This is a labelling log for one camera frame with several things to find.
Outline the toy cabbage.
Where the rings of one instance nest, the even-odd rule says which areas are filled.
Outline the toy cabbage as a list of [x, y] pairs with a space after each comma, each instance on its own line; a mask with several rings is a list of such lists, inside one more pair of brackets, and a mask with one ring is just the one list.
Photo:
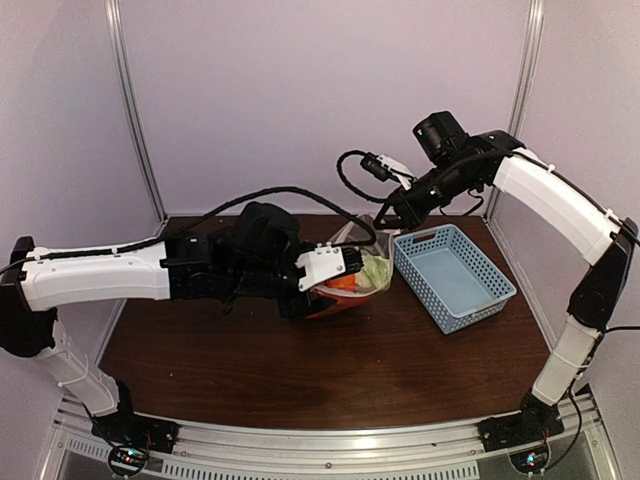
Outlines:
[[371, 294], [388, 288], [393, 266], [389, 258], [380, 255], [364, 253], [363, 266], [356, 274], [357, 293]]

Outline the orange toy pumpkin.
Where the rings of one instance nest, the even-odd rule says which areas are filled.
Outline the orange toy pumpkin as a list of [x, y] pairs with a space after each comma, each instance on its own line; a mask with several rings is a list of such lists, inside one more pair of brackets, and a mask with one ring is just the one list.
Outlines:
[[356, 275], [349, 274], [327, 280], [324, 286], [342, 292], [355, 293], [357, 291]]

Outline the clear polka dot zip bag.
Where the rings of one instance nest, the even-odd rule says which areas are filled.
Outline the clear polka dot zip bag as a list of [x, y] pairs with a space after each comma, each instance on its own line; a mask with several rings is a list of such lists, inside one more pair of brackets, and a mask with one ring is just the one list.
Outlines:
[[334, 276], [315, 285], [313, 300], [320, 300], [323, 309], [309, 315], [316, 319], [356, 308], [386, 292], [394, 272], [394, 237], [397, 229], [378, 230], [373, 245], [360, 249], [362, 267], [358, 272]]

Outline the orange toy carrot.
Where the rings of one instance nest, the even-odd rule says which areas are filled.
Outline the orange toy carrot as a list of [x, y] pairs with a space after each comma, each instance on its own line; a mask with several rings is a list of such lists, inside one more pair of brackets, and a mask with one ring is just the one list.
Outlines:
[[316, 308], [305, 319], [323, 318], [336, 313], [356, 308], [371, 300], [370, 296], [346, 297], [336, 295], [320, 295], [313, 299], [312, 306]]

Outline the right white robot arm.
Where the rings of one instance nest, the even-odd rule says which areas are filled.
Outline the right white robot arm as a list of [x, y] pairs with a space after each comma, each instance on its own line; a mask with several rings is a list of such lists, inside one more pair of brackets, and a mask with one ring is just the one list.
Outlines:
[[414, 230], [459, 194], [492, 186], [545, 220], [589, 265], [570, 296], [564, 330], [523, 398], [520, 413], [498, 421], [519, 440], [533, 441], [556, 419], [559, 400], [586, 370], [606, 334], [626, 285], [638, 227], [600, 206], [502, 130], [469, 135], [450, 112], [443, 111], [422, 120], [413, 134], [434, 165], [428, 173], [417, 177], [383, 154], [368, 153], [360, 163], [378, 180], [396, 178], [400, 184], [383, 200], [376, 228]]

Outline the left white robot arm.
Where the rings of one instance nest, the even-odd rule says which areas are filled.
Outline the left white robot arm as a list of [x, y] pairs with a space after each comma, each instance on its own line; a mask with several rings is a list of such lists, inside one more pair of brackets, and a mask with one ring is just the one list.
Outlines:
[[163, 238], [92, 250], [52, 250], [20, 238], [1, 275], [1, 347], [32, 358], [71, 392], [123, 444], [137, 442], [144, 424], [130, 395], [69, 338], [62, 305], [113, 300], [214, 299], [277, 301], [285, 318], [325, 309], [312, 289], [344, 271], [342, 249], [304, 242], [297, 220], [268, 203], [251, 202], [230, 226], [204, 233], [182, 228]]

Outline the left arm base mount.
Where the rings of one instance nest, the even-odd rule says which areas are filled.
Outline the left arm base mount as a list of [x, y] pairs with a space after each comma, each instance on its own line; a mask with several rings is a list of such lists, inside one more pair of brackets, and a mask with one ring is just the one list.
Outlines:
[[130, 478], [141, 473], [152, 452], [173, 452], [179, 426], [174, 421], [134, 412], [130, 398], [123, 398], [116, 411], [96, 416], [84, 407], [92, 424], [91, 433], [110, 447], [107, 466], [117, 477]]

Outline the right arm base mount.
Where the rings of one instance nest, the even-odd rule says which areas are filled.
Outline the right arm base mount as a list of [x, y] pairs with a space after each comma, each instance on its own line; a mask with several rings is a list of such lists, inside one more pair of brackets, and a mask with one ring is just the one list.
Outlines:
[[477, 425], [484, 451], [506, 450], [511, 466], [520, 474], [542, 474], [551, 463], [549, 440], [565, 431], [557, 409], [534, 410], [489, 417]]

